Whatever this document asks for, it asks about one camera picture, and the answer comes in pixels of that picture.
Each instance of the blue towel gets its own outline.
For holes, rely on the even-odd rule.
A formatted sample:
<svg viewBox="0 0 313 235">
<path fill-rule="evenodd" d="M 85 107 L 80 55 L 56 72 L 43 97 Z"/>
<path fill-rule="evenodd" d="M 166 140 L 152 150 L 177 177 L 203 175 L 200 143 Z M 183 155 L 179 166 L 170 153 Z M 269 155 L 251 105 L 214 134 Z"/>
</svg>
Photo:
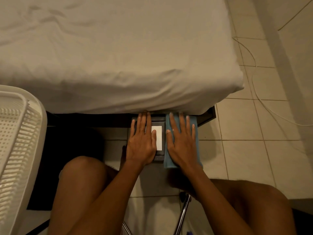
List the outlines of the blue towel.
<svg viewBox="0 0 313 235">
<path fill-rule="evenodd" d="M 177 128 L 180 132 L 180 123 L 179 123 L 179 115 L 177 113 L 174 113 L 174 118 L 175 118 L 175 122 L 177 125 Z M 196 146 L 197 146 L 197 157 L 198 157 L 198 162 L 199 164 L 202 166 L 202 163 L 200 162 L 200 154 L 199 154 L 199 140 L 198 140 L 198 125 L 197 125 L 197 118 L 195 116 L 190 116 L 190 127 L 192 127 L 192 125 L 196 126 Z M 171 127 L 171 123 L 170 123 L 170 115 L 167 114 L 166 115 L 166 130 L 170 130 L 172 132 L 172 137 L 173 137 L 173 142 L 175 142 L 174 140 L 174 135 L 173 135 L 173 130 Z M 168 150 L 167 150 L 167 143 L 165 143 L 165 154 L 164 154 L 164 162 L 163 162 L 164 168 L 178 168 L 178 166 L 172 161 Z"/>
</svg>

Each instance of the bed frame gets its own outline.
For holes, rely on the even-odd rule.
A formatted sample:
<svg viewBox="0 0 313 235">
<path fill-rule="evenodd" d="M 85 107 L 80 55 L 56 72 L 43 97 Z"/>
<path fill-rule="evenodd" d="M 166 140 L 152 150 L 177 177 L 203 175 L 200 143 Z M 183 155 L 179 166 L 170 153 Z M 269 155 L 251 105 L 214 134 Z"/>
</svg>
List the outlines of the bed frame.
<svg viewBox="0 0 313 235">
<path fill-rule="evenodd" d="M 130 128 L 131 119 L 136 114 L 51 114 L 47 112 L 48 126 L 79 125 L 85 127 Z M 164 117 L 165 114 L 153 116 Z M 202 115 L 197 115 L 198 127 L 216 118 L 215 107 L 209 108 Z"/>
</svg>

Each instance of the white cable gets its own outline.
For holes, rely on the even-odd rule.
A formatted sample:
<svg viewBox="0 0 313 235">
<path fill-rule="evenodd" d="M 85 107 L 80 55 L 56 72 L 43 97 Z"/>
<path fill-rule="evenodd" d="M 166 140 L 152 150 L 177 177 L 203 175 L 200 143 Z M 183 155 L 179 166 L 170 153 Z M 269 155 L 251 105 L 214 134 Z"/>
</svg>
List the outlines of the white cable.
<svg viewBox="0 0 313 235">
<path fill-rule="evenodd" d="M 282 118 L 282 119 L 288 121 L 289 123 L 292 123 L 292 124 L 295 124 L 295 125 L 298 125 L 298 126 L 313 126 L 313 124 L 308 124 L 308 125 L 297 124 L 296 122 L 293 122 L 293 121 L 291 121 L 291 120 L 289 120 L 289 119 L 286 119 L 286 118 L 280 116 L 279 114 L 275 113 L 274 111 L 272 111 L 271 109 L 269 109 L 269 108 L 264 104 L 264 102 L 259 98 L 259 96 L 258 96 L 258 94 L 257 94 L 257 92 L 256 92 L 256 90 L 255 90 L 254 83 L 253 83 L 253 77 L 254 77 L 254 74 L 255 74 L 256 69 L 257 69 L 257 67 L 258 67 L 257 64 L 256 64 L 256 60 L 255 60 L 253 54 L 250 52 L 250 50 L 249 50 L 246 46 L 244 46 L 242 43 L 240 43 L 240 42 L 239 42 L 237 39 L 235 39 L 234 37 L 233 37 L 233 40 L 235 40 L 236 42 L 238 42 L 239 44 L 241 44 L 243 47 L 245 47 L 245 49 L 248 50 L 248 52 L 251 54 L 251 56 L 252 56 L 252 58 L 253 58 L 253 60 L 254 60 L 255 68 L 254 68 L 254 71 L 253 71 L 252 77 L 251 77 L 251 79 L 252 79 L 252 86 L 253 86 L 253 90 L 254 90 L 254 92 L 255 92 L 255 95 L 256 95 L 257 99 L 261 102 L 261 104 L 262 104 L 268 111 L 270 111 L 270 112 L 272 112 L 273 114 L 277 115 L 279 118 Z"/>
</svg>

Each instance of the white bed sheet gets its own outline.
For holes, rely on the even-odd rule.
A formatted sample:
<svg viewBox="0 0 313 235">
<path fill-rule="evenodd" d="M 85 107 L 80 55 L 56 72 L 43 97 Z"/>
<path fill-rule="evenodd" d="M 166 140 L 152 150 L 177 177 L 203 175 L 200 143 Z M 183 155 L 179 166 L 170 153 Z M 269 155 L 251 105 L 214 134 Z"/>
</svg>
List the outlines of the white bed sheet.
<svg viewBox="0 0 313 235">
<path fill-rule="evenodd" d="M 0 84 L 52 113 L 202 114 L 243 75 L 224 0 L 0 0 Z"/>
</svg>

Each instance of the white plastic basket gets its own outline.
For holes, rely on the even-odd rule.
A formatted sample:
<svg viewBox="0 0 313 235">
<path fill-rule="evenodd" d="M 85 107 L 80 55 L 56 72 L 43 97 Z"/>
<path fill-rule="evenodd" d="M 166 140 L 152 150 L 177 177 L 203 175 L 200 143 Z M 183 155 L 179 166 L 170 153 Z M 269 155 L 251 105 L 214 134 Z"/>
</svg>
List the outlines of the white plastic basket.
<svg viewBox="0 0 313 235">
<path fill-rule="evenodd" d="M 47 115 L 29 92 L 0 85 L 0 234 L 16 234 L 41 159 Z"/>
</svg>

